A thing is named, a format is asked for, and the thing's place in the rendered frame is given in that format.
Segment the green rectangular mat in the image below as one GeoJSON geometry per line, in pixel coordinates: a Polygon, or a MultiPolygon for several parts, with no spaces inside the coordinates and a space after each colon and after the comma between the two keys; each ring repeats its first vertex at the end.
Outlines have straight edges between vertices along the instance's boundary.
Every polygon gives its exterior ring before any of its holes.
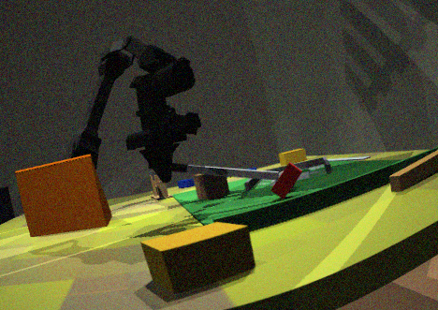
{"type": "MultiPolygon", "coordinates": [[[[183,208],[185,208],[196,220],[198,220],[203,226],[207,226],[212,222],[213,218],[234,214],[256,207],[272,204],[274,202],[283,201],[286,199],[292,199],[299,195],[309,193],[321,188],[325,188],[331,185],[335,185],[338,182],[342,182],[364,173],[377,170],[384,166],[392,165],[403,159],[395,160],[363,160],[363,161],[329,161],[331,165],[331,172],[327,172],[325,165],[323,173],[319,172],[318,175],[307,179],[297,180],[295,186],[287,192],[284,198],[278,197],[271,191],[273,186],[270,184],[264,185],[268,180],[257,182],[253,187],[254,190],[245,191],[245,182],[250,179],[243,179],[236,182],[228,183],[230,194],[224,195],[214,199],[198,199],[196,190],[187,191],[183,193],[172,194],[173,198],[177,200],[183,208]],[[321,174],[320,174],[321,173],[321,174]],[[261,186],[260,186],[261,184],[261,186]],[[263,184],[263,185],[262,185],[263,184]],[[263,188],[262,188],[263,186],[263,188]],[[264,188],[264,186],[266,186],[264,188]],[[268,187],[269,186],[269,187],[268,187]],[[259,188],[261,187],[261,188],[259,188]],[[258,188],[258,189],[257,189],[258,188]]],[[[321,210],[329,207],[332,204],[351,199],[369,190],[375,189],[381,185],[390,183],[387,181],[380,185],[358,192],[357,194],[345,197],[343,199],[334,201],[332,203],[319,206],[311,211],[301,214],[291,215],[285,219],[271,222],[269,224],[261,225],[259,227],[251,228],[251,230],[261,229],[269,225],[284,222],[289,219],[303,216],[307,213],[311,213],[317,210],[321,210]]]]}

